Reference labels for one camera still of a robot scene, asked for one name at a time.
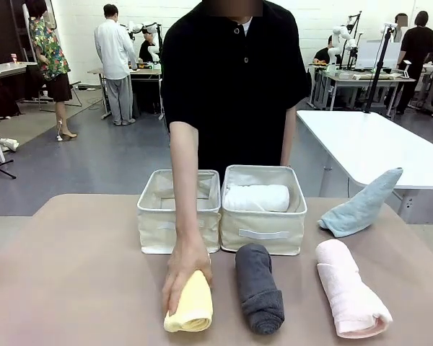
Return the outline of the person's right hand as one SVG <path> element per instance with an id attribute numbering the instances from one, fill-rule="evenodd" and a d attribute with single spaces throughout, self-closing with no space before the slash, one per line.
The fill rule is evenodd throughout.
<path id="1" fill-rule="evenodd" d="M 172 316 L 176 312 L 185 284 L 195 271 L 200 271 L 206 282 L 211 284 L 211 261 L 206 247 L 201 243 L 179 241 L 168 262 L 162 289 L 162 305 L 165 313 Z"/>

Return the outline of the yellow towel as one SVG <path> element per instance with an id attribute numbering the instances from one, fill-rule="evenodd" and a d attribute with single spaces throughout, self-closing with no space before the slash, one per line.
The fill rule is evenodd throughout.
<path id="1" fill-rule="evenodd" d="M 197 270 L 185 284 L 176 312 L 164 319 L 167 332 L 202 332 L 211 326 L 213 303 L 204 274 Z"/>

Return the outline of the pink towel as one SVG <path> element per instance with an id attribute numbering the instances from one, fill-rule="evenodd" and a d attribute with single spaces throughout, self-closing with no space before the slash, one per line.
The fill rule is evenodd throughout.
<path id="1" fill-rule="evenodd" d="M 386 331 L 393 318 L 379 296 L 362 281 L 349 248 L 342 241 L 329 239 L 316 247 L 315 254 L 336 334 L 364 339 Z"/>

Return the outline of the teal triangle towel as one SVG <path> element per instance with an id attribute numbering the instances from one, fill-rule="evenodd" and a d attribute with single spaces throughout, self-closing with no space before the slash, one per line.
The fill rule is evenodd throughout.
<path id="1" fill-rule="evenodd" d="M 353 198 L 323 214 L 318 220 L 319 227 L 342 238 L 371 226 L 402 174 L 401 167 L 386 171 Z"/>

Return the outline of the person's right forearm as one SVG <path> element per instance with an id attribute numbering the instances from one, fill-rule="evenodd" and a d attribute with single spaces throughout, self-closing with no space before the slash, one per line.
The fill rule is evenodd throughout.
<path id="1" fill-rule="evenodd" d="M 170 155 L 175 195 L 177 240 L 206 253 L 197 214 L 198 131 L 183 122 L 170 124 Z"/>

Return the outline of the person's left forearm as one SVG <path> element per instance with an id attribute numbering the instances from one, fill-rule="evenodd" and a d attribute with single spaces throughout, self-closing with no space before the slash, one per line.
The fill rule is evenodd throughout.
<path id="1" fill-rule="evenodd" d="M 284 124 L 284 137 L 281 151 L 281 165 L 289 166 L 290 155 L 297 131 L 297 108 L 292 107 L 287 110 Z"/>

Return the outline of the cream fabric box wavy label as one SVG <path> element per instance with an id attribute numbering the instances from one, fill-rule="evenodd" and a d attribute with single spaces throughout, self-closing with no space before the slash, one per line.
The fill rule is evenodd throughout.
<path id="1" fill-rule="evenodd" d="M 219 250 L 221 220 L 219 173 L 200 170 L 197 179 L 198 225 L 208 253 Z M 141 251 L 145 254 L 171 254 L 175 242 L 175 195 L 172 170 L 152 173 L 137 203 Z"/>

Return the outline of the dark grey rolled towel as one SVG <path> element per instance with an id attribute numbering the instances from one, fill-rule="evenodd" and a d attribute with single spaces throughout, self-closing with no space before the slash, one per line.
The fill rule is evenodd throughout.
<path id="1" fill-rule="evenodd" d="M 284 323 L 281 290 L 272 275 L 271 256 L 260 244 L 246 244 L 235 255 L 237 293 L 250 330 L 270 335 Z"/>

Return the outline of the white rolled towel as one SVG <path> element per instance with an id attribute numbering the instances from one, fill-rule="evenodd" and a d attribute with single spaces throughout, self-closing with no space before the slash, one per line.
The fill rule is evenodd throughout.
<path id="1" fill-rule="evenodd" d="M 223 206 L 227 210 L 256 212 L 286 212 L 290 194 L 284 185 L 231 186 Z"/>

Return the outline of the person in black shirt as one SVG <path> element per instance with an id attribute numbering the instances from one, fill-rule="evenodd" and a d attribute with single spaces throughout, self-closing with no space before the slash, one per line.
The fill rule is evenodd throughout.
<path id="1" fill-rule="evenodd" d="M 165 35 L 162 99 L 167 122 L 198 131 L 198 166 L 277 166 L 287 111 L 308 93 L 293 14 L 261 1 L 248 25 L 202 0 Z"/>

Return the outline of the seated person in black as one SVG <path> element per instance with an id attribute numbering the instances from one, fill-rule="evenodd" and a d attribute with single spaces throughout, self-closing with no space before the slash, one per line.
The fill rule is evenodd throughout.
<path id="1" fill-rule="evenodd" d="M 139 60 L 143 63 L 152 62 L 153 57 L 149 52 L 149 47 L 154 46 L 154 36 L 148 30 L 142 30 L 141 32 L 143 33 L 144 41 L 140 47 Z"/>

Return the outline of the man in white shirt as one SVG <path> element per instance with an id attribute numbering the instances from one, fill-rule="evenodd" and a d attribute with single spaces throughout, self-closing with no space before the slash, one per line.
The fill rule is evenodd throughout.
<path id="1" fill-rule="evenodd" d="M 136 70 L 133 43 L 118 23 L 118 8 L 113 4 L 103 7 L 105 21 L 94 32 L 95 47 L 102 63 L 113 124 L 131 125 L 133 91 L 130 71 Z"/>

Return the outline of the long grey background table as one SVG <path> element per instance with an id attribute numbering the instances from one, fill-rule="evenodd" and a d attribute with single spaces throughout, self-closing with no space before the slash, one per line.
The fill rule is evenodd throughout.
<path id="1" fill-rule="evenodd" d="M 335 71 L 329 72 L 324 66 L 310 65 L 308 72 L 311 75 L 312 85 L 307 104 L 315 110 L 334 110 L 340 96 L 344 98 L 344 107 L 354 109 L 357 102 L 382 105 L 390 90 L 395 91 L 400 85 L 414 82 L 414 79 L 405 77 L 402 73 L 381 73 L 375 76 L 370 72 L 362 71 Z"/>

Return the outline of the seated person at desk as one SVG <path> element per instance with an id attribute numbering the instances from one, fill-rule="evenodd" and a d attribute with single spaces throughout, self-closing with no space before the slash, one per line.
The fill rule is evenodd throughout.
<path id="1" fill-rule="evenodd" d="M 322 48 L 321 50 L 319 50 L 315 54 L 315 56 L 314 56 L 314 58 L 312 60 L 312 63 L 314 65 L 321 65 L 321 66 L 325 66 L 325 65 L 329 64 L 330 60 L 331 60 L 331 57 L 328 54 L 328 50 L 331 49 L 331 48 L 333 48 L 333 45 L 332 45 L 332 36 L 330 36 L 328 38 L 328 45 L 325 48 Z"/>

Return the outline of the woman in floral shirt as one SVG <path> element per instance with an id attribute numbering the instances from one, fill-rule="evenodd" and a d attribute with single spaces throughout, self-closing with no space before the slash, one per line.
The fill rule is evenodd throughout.
<path id="1" fill-rule="evenodd" d="M 29 34 L 39 69 L 45 80 L 48 96 L 55 102 L 58 139 L 76 138 L 67 125 L 65 102 L 72 99 L 68 61 L 55 32 L 45 21 L 48 11 L 45 0 L 25 0 L 29 15 Z"/>

